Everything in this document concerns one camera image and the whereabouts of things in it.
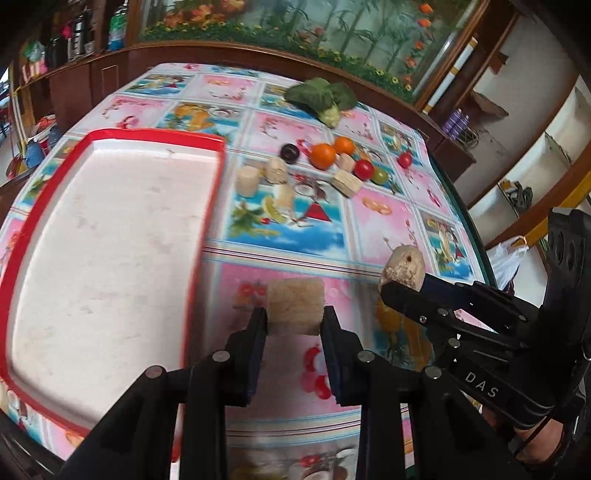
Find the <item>green grape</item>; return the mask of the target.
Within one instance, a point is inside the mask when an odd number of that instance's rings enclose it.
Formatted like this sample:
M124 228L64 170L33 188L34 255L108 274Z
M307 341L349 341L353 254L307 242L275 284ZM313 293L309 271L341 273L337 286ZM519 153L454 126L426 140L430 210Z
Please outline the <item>green grape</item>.
M372 175L372 182L376 185L387 185L390 180L390 175L387 170L381 167L375 167Z

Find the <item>large orange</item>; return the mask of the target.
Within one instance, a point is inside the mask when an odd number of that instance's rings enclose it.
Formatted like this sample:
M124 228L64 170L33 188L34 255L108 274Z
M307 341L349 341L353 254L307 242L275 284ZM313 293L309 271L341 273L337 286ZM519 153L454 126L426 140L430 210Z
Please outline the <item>large orange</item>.
M334 146L328 143L317 144L311 148L308 160L312 166L318 170L328 170L335 163L335 152Z

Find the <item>small red tomato far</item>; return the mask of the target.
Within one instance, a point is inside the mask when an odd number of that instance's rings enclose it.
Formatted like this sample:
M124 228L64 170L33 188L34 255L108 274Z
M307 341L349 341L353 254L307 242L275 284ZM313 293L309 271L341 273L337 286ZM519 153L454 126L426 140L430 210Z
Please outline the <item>small red tomato far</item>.
M401 153L397 159L398 164L403 169L408 169L413 165L413 156L409 152Z

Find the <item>colourful fruit print tablecloth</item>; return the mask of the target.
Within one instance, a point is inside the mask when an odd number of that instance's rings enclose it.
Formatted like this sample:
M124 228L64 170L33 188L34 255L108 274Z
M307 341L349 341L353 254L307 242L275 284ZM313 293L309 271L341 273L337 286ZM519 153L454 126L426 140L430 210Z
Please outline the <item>colourful fruit print tablecloth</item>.
M411 370L433 358L424 329L399 321L378 299L381 272L394 249L418 248L426 271L448 282L489 283L490 264L462 203L430 159L415 130L367 105L346 111L335 129L284 100L290 79L266 72L192 63L157 65L108 95L68 130L16 197L1 228L1 282L25 219L47 181L75 145L102 129L156 129L207 134L225 143L221 183L201 249L195 312L185 363L221 350L245 328L252 311L266 308L267 284L319 278L325 305L365 348ZM353 198L331 184L335 163L318 170L308 160L317 144L344 136L353 159L389 172L387 185L372 178ZM270 184L266 162L284 144L301 156L287 164L284 184ZM413 156L403 169L401 153ZM256 196L235 192L238 169L259 169ZM85 434L62 428L20 399L1 376L1 407L11 425L59 460Z

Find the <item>small beige sugarcane cube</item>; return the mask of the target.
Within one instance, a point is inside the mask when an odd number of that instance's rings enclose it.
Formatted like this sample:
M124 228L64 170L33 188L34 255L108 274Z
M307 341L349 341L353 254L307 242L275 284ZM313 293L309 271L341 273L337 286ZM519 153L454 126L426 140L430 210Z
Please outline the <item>small beige sugarcane cube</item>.
M356 167L356 160L346 153L335 155L335 165L348 173L352 173Z

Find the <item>purple cups stack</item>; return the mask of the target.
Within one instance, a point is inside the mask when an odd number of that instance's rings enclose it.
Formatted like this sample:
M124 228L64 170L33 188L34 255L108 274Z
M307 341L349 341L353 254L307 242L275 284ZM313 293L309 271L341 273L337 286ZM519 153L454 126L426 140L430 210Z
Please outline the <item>purple cups stack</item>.
M461 108L456 109L445 122L442 130L451 140L457 140L468 128L469 115Z

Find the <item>small orange right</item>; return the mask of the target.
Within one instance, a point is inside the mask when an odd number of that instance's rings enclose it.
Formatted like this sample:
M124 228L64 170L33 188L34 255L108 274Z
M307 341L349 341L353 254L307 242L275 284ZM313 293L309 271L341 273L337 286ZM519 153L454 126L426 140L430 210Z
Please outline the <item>small orange right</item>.
M346 154L353 156L353 153L356 152L356 144L353 142L352 139L344 136L335 137L334 144L335 152L338 154Z

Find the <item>red rimmed white tray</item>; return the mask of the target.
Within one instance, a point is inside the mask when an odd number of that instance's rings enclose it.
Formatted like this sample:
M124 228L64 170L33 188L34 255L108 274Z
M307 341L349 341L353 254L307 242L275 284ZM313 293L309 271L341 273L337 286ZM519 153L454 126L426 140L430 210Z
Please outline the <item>red rimmed white tray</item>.
M88 133L47 181L1 282L1 376L85 434L148 366L182 367L225 143Z

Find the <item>dark purple plum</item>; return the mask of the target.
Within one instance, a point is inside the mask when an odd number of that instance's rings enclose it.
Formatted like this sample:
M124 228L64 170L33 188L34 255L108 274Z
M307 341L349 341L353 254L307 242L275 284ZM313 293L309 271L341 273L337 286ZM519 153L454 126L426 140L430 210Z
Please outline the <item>dark purple plum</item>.
M280 148L280 158L287 164L294 164L301 156L301 151L294 144L284 144Z

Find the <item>beige sugarcane cylinder left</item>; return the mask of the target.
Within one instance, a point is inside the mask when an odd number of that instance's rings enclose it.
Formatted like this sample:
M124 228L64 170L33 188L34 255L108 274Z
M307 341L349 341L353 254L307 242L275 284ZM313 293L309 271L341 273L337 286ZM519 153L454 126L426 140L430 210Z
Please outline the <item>beige sugarcane cylinder left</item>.
M259 169L252 165L245 165L238 169L235 179L235 192L243 198L252 198L256 196L259 188L260 173Z

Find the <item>green leafy bok choy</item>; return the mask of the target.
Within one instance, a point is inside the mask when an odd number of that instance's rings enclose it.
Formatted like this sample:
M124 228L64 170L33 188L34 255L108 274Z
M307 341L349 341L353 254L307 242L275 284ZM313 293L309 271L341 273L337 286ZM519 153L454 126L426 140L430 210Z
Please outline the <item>green leafy bok choy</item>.
M339 125L342 113L358 104L355 92L346 83L331 83L321 77L291 86L284 92L284 100L314 112L331 129Z

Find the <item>wooden glass display cabinet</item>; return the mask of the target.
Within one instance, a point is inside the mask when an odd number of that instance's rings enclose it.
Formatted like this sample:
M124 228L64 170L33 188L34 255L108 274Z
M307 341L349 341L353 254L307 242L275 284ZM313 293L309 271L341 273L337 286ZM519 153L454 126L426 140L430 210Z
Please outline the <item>wooden glass display cabinet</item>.
M26 125L52 112L68 129L160 63L209 63L344 81L360 101L418 130L449 178L474 163L428 102L475 44L487 1L128 1L124 46L108 51L121 3L28 5L32 33L13 62Z

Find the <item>green plastic bottle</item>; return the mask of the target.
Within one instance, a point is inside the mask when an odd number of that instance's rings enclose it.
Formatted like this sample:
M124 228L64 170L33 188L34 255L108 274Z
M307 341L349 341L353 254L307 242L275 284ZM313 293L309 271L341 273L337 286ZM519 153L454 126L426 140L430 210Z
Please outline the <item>green plastic bottle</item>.
M123 0L109 22L107 50L117 51L123 48L127 26L128 0Z

